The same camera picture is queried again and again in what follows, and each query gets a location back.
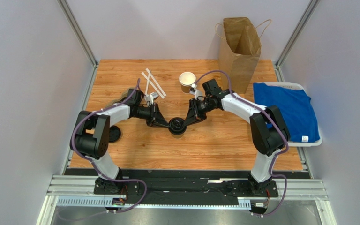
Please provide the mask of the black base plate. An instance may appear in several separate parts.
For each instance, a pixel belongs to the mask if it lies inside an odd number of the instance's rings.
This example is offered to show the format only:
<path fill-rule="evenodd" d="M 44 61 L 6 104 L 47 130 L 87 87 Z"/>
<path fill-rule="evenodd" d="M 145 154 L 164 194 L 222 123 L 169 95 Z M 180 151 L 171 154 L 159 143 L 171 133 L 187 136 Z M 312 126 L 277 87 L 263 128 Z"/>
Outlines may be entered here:
<path fill-rule="evenodd" d="M 279 196 L 271 181 L 265 192 L 253 195 L 247 188 L 249 171 L 123 169 L 123 189 L 118 193 L 103 184 L 95 170 L 69 168 L 65 175 L 92 176 L 92 193 L 118 195 L 126 203 L 151 205 L 235 205 L 239 197 L 272 199 Z"/>

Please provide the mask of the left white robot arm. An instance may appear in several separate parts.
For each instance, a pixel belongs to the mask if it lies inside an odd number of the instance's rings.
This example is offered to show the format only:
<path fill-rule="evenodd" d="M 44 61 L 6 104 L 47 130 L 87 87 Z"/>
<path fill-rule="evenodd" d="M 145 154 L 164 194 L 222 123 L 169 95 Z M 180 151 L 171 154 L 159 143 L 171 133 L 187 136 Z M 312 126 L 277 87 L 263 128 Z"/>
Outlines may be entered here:
<path fill-rule="evenodd" d="M 80 157 L 88 160 L 99 175 L 99 180 L 114 193 L 123 189 L 122 170 L 107 153 L 110 141 L 110 128 L 129 118 L 146 121 L 149 127 L 168 128 L 169 123 L 159 110 L 157 103 L 142 105 L 144 93 L 130 88 L 126 96 L 106 109 L 78 114 L 73 130 L 70 148 Z"/>

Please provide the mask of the aluminium rail frame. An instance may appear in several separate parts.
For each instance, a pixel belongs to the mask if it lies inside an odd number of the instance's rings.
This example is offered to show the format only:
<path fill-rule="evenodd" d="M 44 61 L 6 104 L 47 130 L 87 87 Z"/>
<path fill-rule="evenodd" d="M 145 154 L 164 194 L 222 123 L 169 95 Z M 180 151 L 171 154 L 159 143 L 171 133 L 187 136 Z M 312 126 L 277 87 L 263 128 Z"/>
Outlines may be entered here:
<path fill-rule="evenodd" d="M 261 193 L 247 191 L 247 171 L 123 170 L 124 190 L 98 186 L 93 169 L 54 175 L 39 214 L 50 224 L 334 225 L 321 179 L 284 172 Z"/>

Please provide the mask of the cardboard cup carrier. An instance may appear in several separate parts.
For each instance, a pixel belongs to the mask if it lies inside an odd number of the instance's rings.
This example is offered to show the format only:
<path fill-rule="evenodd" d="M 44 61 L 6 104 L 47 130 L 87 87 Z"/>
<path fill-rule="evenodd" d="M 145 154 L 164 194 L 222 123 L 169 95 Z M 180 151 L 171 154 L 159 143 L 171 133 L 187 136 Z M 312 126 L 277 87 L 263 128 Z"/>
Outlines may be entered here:
<path fill-rule="evenodd" d="M 113 106 L 114 104 L 121 104 L 123 101 L 125 101 L 125 99 L 128 96 L 130 96 L 132 94 L 134 89 L 135 89 L 134 87 L 128 88 L 127 90 L 122 92 L 118 98 L 111 100 L 105 106 L 105 108 L 109 108 L 109 107 Z M 123 103 L 123 105 L 134 106 L 134 105 L 139 105 L 140 103 L 141 103 L 141 96 L 139 95 L 139 90 L 136 90 L 135 93 L 130 97 L 130 99 L 128 99 L 125 103 Z"/>

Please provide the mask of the white plastic basket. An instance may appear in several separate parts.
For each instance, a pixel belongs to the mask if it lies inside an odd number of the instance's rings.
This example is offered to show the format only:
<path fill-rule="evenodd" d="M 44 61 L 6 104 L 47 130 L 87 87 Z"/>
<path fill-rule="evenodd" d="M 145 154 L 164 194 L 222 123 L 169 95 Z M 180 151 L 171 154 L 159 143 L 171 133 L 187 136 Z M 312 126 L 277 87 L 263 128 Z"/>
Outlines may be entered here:
<path fill-rule="evenodd" d="M 291 83 L 291 82 L 264 82 L 268 86 L 278 86 L 286 89 L 291 90 L 305 90 L 304 87 L 297 83 Z M 289 141 L 288 144 L 291 147 L 312 147 L 312 146 L 319 146 L 322 144 L 323 139 L 321 135 L 321 130 L 318 127 L 318 133 L 319 133 L 319 139 L 315 142 L 292 142 Z"/>

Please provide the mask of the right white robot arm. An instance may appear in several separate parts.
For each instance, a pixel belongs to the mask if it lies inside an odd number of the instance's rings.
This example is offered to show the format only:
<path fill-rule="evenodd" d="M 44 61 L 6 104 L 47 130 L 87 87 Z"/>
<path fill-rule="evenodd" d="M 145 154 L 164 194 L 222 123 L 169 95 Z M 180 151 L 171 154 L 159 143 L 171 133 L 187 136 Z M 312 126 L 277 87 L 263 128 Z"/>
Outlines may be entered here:
<path fill-rule="evenodd" d="M 281 150 L 288 146 L 290 137 L 280 109 L 275 105 L 257 105 L 229 89 L 222 90 L 215 79 L 203 83 L 202 87 L 204 96 L 196 84 L 190 86 L 189 92 L 194 98 L 189 101 L 184 126 L 202 122 L 207 113 L 215 109 L 231 112 L 248 122 L 257 155 L 248 175 L 247 188 L 253 195 L 265 192 L 272 180 L 274 163 Z"/>

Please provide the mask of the brown paper bag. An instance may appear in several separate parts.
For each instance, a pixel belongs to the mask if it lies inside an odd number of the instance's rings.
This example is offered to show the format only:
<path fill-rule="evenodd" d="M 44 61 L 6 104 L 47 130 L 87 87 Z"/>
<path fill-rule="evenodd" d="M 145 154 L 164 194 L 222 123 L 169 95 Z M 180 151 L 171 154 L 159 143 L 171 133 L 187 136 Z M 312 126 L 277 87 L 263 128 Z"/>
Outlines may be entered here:
<path fill-rule="evenodd" d="M 221 75 L 225 89 L 247 92 L 261 56 L 261 37 L 271 22 L 267 19 L 255 26 L 247 17 L 228 17 L 215 25 L 220 38 L 218 66 L 226 73 Z"/>

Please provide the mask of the blue cloth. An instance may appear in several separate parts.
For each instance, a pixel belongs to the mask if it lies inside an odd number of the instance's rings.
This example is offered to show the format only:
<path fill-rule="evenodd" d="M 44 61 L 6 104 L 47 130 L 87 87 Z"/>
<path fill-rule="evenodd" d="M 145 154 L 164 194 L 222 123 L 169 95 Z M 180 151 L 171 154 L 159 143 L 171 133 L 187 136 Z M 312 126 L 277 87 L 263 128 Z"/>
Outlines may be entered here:
<path fill-rule="evenodd" d="M 258 105 L 277 106 L 288 127 L 292 142 L 313 143 L 319 139 L 318 122 L 305 90 L 291 90 L 268 86 L 264 82 L 253 84 L 254 101 Z"/>

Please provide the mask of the kraft paper cup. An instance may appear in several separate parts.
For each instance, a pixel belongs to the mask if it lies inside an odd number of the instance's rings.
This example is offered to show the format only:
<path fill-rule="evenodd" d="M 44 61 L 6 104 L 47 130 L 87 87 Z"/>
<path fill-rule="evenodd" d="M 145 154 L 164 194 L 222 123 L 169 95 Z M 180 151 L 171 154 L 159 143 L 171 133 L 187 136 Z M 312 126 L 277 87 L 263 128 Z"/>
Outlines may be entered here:
<path fill-rule="evenodd" d="M 192 72 L 183 72 L 179 76 L 179 82 L 183 93 L 188 94 L 192 85 L 196 81 L 196 76 Z"/>
<path fill-rule="evenodd" d="M 172 137 L 175 139 L 180 139 L 184 136 L 184 134 L 172 134 Z"/>

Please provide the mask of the black coffee cup lid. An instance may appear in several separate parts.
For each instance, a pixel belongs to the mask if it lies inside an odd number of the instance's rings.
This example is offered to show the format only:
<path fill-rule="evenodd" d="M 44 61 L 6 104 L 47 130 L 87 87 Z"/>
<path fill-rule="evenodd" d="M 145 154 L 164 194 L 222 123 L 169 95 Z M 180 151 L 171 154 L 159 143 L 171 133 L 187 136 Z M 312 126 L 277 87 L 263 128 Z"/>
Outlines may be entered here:
<path fill-rule="evenodd" d="M 172 118 L 169 121 L 169 132 L 172 135 L 182 135 L 185 133 L 187 127 L 184 125 L 184 119 L 180 117 Z"/>

